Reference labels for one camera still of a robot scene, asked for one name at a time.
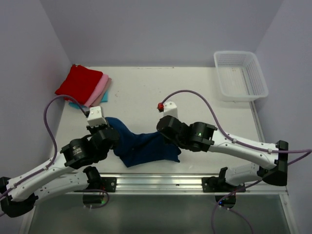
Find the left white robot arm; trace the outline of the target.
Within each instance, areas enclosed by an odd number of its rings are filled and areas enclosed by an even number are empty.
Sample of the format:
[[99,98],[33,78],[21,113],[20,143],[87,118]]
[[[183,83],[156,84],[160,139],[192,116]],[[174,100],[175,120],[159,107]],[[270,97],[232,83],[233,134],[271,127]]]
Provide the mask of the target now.
[[22,216],[41,202],[69,192],[108,197],[101,176],[92,166],[107,158],[120,135],[109,125],[87,127],[90,132],[62,147],[56,156],[16,178],[0,179],[1,215]]

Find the dark blue t shirt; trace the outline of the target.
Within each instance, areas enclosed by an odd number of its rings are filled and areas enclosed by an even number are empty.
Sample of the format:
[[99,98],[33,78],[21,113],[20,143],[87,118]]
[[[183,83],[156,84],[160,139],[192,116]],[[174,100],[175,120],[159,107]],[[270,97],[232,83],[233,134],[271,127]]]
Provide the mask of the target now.
[[161,160],[180,162],[181,150],[174,144],[166,144],[159,132],[134,134],[118,118],[106,120],[119,133],[119,143],[113,152],[127,168]]

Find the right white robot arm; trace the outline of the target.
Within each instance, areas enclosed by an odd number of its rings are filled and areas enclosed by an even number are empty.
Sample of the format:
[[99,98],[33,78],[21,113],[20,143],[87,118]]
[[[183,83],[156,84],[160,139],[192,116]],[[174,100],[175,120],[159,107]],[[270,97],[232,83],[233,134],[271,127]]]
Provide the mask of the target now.
[[246,182],[262,180],[269,185],[286,186],[288,180],[288,143],[279,141],[267,144],[268,151],[260,151],[264,143],[244,140],[230,134],[222,134],[221,130],[204,122],[187,125],[173,116],[164,116],[156,126],[165,139],[181,149],[192,152],[222,153],[244,159],[249,163],[236,168],[224,167],[217,177],[208,179],[212,189],[230,191],[241,187]]

